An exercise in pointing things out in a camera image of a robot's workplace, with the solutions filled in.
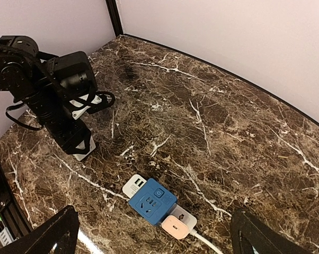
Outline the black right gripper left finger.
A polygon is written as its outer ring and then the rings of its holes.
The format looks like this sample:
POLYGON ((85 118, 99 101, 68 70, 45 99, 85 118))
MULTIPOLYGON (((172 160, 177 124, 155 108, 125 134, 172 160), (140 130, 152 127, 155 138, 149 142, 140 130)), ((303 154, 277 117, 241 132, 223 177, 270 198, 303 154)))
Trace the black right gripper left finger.
POLYGON ((78 213, 67 205, 29 234, 0 248, 0 254, 75 253, 78 231, 78 213))

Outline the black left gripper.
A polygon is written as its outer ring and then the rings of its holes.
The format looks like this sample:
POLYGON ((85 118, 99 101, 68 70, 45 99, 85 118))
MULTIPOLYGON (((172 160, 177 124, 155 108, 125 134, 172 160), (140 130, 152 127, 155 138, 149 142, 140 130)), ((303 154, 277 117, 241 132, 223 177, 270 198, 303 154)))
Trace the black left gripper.
POLYGON ((85 144, 88 145, 92 134, 82 120, 56 124, 55 126, 50 125, 49 133, 63 152, 68 155, 76 153, 86 154, 89 151, 89 148, 86 148, 84 152, 76 149, 82 141, 85 141, 85 144))

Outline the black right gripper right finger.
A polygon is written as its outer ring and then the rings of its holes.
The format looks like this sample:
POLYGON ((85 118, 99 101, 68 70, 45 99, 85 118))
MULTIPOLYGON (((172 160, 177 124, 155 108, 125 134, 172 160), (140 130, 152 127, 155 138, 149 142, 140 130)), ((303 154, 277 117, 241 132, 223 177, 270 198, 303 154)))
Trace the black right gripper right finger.
POLYGON ((234 211, 230 232, 233 253, 309 253, 273 231, 246 210, 234 211))

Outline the pink plug adapter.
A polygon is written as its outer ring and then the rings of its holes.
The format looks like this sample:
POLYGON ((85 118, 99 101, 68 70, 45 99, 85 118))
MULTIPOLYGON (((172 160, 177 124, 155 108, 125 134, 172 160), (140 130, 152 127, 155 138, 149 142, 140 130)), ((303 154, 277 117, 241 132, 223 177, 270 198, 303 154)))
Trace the pink plug adapter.
POLYGON ((169 215, 162 222, 161 227, 164 231, 166 231, 169 235, 176 238, 177 240, 182 240, 189 234, 188 226, 174 215, 169 215))

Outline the white universal power strip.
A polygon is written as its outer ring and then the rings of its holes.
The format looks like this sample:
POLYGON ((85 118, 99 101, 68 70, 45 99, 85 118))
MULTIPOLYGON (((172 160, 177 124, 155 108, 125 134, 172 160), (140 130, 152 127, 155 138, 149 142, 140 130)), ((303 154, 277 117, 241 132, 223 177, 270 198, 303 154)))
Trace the white universal power strip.
MULTIPOLYGON (((130 200, 146 182, 147 180, 141 175, 135 174, 124 184, 122 191, 130 200)), ((190 230, 192 230, 197 224, 196 217, 180 207, 177 203, 174 205, 173 210, 169 215, 177 217, 180 221, 186 224, 190 230)))

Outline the blue cube socket adapter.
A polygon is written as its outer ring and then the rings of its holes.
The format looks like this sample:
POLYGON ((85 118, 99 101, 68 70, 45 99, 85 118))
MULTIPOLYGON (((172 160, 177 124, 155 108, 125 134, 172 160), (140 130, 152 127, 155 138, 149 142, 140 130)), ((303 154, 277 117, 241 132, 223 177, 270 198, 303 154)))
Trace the blue cube socket adapter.
POLYGON ((149 178, 128 204, 148 223, 160 225, 173 210, 177 197, 158 181, 149 178))

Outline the white cube socket adapter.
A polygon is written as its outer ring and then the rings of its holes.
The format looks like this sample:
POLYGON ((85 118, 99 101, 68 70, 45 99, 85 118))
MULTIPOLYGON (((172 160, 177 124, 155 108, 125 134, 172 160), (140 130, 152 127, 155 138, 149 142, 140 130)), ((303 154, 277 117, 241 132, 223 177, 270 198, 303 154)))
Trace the white cube socket adapter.
POLYGON ((89 151, 86 154, 81 154, 81 153, 73 154, 73 156, 76 158, 77 161, 82 161, 83 159, 85 159, 88 155, 90 155, 96 149, 96 144, 93 140, 93 137, 90 138, 90 143, 88 145, 85 144, 85 141, 82 141, 76 147, 76 149, 79 149, 81 152, 84 152, 84 150, 86 148, 89 148, 89 151))

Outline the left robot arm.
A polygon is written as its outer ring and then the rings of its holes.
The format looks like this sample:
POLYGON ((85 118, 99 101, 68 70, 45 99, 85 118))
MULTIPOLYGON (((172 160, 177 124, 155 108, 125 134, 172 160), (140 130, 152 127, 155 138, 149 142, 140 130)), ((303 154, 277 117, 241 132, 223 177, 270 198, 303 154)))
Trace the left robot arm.
POLYGON ((14 97, 5 115, 25 129, 47 129, 68 155, 94 149, 91 131, 73 112, 89 109, 97 89, 86 53, 58 57, 40 52, 30 37, 0 37, 0 92, 14 97))

